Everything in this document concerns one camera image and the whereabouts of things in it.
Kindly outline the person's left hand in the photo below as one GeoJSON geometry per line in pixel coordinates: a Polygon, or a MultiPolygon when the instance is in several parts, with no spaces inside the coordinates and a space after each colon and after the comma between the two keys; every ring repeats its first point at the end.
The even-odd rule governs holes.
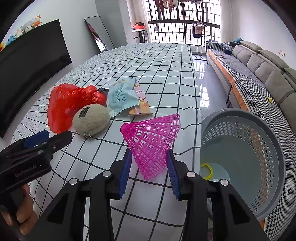
{"type": "Polygon", "coordinates": [[[33,210],[33,199],[29,195],[30,187],[28,184],[22,186],[23,202],[18,207],[16,219],[21,224],[19,227],[23,235],[29,235],[36,222],[38,221],[37,214],[33,210]]]}

